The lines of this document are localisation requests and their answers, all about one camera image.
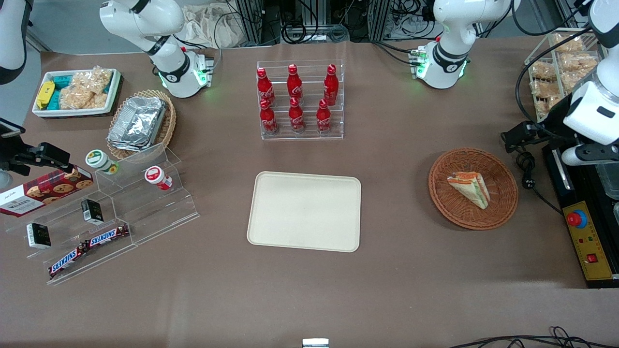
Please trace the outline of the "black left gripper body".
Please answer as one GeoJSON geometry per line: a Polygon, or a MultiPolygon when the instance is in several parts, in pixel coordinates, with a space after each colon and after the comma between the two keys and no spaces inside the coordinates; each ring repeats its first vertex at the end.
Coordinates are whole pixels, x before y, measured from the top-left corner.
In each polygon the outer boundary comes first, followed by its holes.
{"type": "Polygon", "coordinates": [[[534,145],[548,143],[551,147],[573,147],[580,144],[577,133],[563,122],[570,110],[572,99],[573,95],[568,94],[550,109],[548,117],[540,123],[544,130],[537,131],[534,145]]]}

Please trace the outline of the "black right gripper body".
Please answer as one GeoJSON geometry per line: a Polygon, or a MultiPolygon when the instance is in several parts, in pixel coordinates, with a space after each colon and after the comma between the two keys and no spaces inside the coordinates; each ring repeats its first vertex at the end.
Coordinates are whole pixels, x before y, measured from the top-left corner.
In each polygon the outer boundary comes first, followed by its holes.
{"type": "Polygon", "coordinates": [[[21,139],[1,139],[0,169],[21,176],[29,176],[30,165],[42,166],[37,163],[41,160],[39,155],[43,150],[43,143],[33,147],[32,145],[25,144],[21,139]]]}

